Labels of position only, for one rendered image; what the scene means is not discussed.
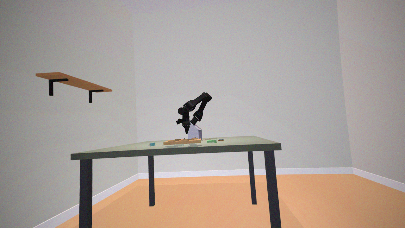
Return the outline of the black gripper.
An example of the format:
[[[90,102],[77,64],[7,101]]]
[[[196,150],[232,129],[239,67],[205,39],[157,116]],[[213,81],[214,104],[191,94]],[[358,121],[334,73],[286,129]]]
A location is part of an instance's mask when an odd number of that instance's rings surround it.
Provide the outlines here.
[[[186,134],[188,134],[189,128],[190,128],[190,119],[189,115],[183,115],[182,118],[184,118],[184,122],[182,123],[182,126],[185,128]]]

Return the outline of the orange square puzzle board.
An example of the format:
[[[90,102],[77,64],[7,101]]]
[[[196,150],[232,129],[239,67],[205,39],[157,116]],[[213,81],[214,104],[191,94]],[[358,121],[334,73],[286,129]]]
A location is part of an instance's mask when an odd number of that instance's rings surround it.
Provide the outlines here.
[[[191,138],[191,139],[175,139],[175,140],[168,140],[164,142],[164,145],[171,145],[171,144],[193,144],[193,143],[201,143],[201,139],[198,138]]]

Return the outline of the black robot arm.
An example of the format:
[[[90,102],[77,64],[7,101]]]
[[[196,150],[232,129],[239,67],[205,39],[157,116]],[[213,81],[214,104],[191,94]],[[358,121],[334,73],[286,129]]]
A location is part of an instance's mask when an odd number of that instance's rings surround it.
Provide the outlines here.
[[[194,118],[192,118],[192,120],[190,121],[193,125],[195,125],[198,121],[201,121],[201,119],[203,117],[203,110],[204,110],[206,104],[209,101],[211,101],[211,99],[212,99],[212,97],[208,93],[204,92],[196,99],[186,102],[183,105],[183,108],[178,109],[178,113],[180,115],[189,115],[189,112],[194,110],[196,105],[202,101],[199,109],[193,114]],[[176,121],[177,124],[183,123],[183,122],[184,122],[184,118],[178,119],[178,121]]]

